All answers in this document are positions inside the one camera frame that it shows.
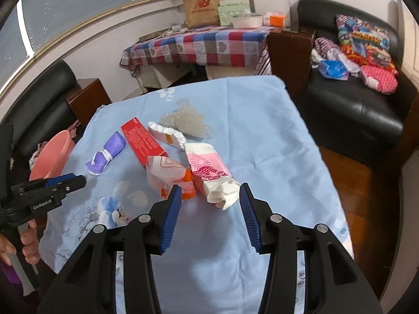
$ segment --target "white container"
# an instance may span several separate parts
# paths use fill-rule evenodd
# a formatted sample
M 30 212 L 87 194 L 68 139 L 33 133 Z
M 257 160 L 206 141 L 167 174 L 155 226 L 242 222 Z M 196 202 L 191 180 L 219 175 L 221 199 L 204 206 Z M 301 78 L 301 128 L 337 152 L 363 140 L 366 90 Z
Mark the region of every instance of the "white container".
M 234 28 L 258 28 L 263 25 L 262 15 L 234 16 L 231 20 Z

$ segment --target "pink fabric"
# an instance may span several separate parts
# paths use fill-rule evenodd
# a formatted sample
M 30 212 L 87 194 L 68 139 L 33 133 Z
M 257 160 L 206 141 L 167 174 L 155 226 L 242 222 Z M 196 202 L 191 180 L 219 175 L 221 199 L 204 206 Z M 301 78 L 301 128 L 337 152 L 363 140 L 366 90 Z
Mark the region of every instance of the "pink fabric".
M 397 79 L 388 70 L 377 66 L 364 65 L 361 66 L 361 71 L 364 82 L 368 87 L 383 94 L 393 94 L 396 91 L 398 85 Z M 367 83 L 368 77 L 378 81 L 378 86 L 376 88 Z

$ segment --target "purple fabric pouch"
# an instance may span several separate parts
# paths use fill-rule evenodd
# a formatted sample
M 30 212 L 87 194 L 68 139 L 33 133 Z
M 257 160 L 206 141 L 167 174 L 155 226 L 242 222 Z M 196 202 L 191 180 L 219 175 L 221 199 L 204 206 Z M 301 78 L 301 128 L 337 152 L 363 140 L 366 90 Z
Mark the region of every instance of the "purple fabric pouch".
M 103 149 L 96 152 L 93 159 L 86 163 L 89 173 L 99 176 L 110 161 L 125 148 L 125 145 L 125 138 L 118 131 L 115 132 L 103 146 Z

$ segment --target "wooden side table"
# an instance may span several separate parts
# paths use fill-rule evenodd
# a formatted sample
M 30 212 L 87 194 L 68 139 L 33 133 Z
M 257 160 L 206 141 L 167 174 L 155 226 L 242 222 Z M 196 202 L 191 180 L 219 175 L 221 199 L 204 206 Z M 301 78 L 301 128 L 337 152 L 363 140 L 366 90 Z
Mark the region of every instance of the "wooden side table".
M 99 107 L 112 103 L 98 78 L 78 79 L 67 93 L 66 100 L 84 127 Z
M 311 50 L 316 39 L 314 29 L 298 34 L 272 31 L 267 38 L 272 74 L 280 77 L 292 100 L 307 89 L 311 71 Z

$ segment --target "human hand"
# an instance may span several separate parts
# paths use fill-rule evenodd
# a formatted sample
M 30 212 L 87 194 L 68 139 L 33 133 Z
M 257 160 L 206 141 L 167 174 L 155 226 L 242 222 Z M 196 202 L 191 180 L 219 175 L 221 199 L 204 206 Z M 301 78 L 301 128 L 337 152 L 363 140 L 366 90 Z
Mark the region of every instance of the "human hand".
M 36 222 L 32 219 L 28 224 L 29 228 L 20 235 L 20 240 L 24 244 L 22 253 L 28 263 L 35 265 L 39 262 L 39 241 L 36 237 Z M 0 260 L 11 266 L 9 254 L 16 254 L 16 248 L 4 235 L 0 234 Z

